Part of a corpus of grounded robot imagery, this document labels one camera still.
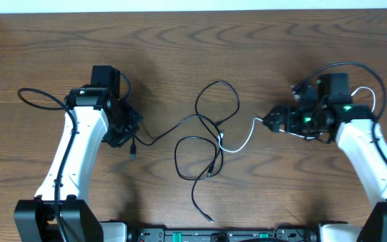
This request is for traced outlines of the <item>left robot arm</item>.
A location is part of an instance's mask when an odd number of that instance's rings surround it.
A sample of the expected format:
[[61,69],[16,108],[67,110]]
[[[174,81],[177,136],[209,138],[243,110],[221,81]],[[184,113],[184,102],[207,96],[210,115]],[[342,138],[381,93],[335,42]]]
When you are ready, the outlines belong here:
[[19,200],[14,220],[22,241],[136,241],[126,223],[100,221],[89,207],[89,185],[101,143],[121,147],[142,116],[120,94],[125,74],[95,65],[91,82],[70,90],[57,108],[64,130],[52,165],[33,199]]

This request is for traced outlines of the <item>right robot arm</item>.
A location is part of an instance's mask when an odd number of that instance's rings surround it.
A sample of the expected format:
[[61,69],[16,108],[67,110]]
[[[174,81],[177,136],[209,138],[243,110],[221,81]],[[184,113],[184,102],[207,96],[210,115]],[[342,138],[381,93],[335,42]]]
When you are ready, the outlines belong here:
[[353,103],[346,73],[321,75],[316,88],[299,85],[292,93],[297,106],[274,107],[263,124],[304,140],[327,134],[351,162],[372,206],[364,226],[319,223],[305,241],[387,241],[387,144],[373,109]]

